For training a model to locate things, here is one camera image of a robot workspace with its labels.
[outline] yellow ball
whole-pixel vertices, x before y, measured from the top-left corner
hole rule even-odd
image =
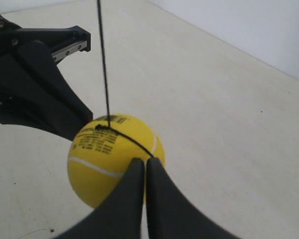
[[[111,128],[134,139],[165,166],[163,145],[143,121],[125,114],[114,114],[110,119]],[[130,139],[108,129],[95,129],[97,125],[108,125],[107,117],[97,118],[81,129],[73,140],[67,163],[73,190],[92,208],[98,207],[117,186],[132,158],[150,158]]]

